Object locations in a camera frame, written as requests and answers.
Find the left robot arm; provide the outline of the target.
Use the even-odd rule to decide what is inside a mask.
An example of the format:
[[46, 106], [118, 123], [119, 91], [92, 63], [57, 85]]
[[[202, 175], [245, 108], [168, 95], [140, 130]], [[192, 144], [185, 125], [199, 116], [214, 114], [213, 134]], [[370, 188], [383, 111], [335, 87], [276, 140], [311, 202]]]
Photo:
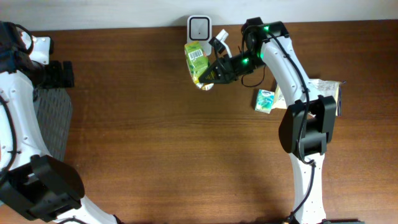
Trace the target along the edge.
[[51, 60], [53, 40], [1, 22], [1, 203], [27, 220], [118, 223], [85, 193], [63, 152], [72, 115], [72, 63]]

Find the yellow snack bag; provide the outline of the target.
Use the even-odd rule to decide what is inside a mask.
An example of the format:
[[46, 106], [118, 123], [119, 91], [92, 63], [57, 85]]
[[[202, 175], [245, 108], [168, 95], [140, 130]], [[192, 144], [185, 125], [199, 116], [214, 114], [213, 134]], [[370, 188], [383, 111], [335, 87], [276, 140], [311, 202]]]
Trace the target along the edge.
[[[342, 96], [341, 96], [341, 85], [344, 82], [336, 81], [325, 81], [321, 79], [310, 79], [310, 83], [323, 95], [332, 96], [336, 101], [336, 116], [341, 116], [342, 114]], [[284, 96], [279, 86], [276, 85], [274, 102], [272, 109], [286, 109], [287, 105], [285, 103]]]

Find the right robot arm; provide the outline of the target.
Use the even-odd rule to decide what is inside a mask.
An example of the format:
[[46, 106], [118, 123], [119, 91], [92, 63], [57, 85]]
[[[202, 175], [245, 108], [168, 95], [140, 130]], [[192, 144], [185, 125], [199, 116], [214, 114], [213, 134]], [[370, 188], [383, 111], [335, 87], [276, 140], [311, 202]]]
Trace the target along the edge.
[[310, 82], [281, 22], [247, 19], [241, 28], [241, 52], [217, 58], [198, 78], [201, 83], [228, 84], [257, 68], [269, 68], [287, 109], [279, 140], [294, 173], [294, 207], [285, 223], [326, 223], [322, 167], [333, 136], [336, 100], [323, 96]]

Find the green tea carton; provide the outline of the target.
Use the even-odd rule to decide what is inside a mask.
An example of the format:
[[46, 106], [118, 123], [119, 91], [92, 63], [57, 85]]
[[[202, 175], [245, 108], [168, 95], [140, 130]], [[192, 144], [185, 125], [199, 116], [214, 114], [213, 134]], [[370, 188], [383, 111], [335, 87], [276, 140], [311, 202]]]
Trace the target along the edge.
[[199, 81], [199, 77], [209, 67], [209, 60], [203, 47], [198, 41], [194, 41], [185, 44], [184, 51], [192, 82], [200, 90], [208, 91], [212, 89], [213, 83], [202, 83]]

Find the green tissue pack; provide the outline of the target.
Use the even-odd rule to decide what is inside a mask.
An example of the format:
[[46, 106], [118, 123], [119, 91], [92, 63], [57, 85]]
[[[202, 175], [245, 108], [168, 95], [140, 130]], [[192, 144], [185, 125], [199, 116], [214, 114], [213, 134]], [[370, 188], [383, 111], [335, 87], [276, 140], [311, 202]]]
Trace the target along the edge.
[[270, 114], [274, 104], [274, 92], [260, 89], [257, 93], [254, 109], [258, 112]]

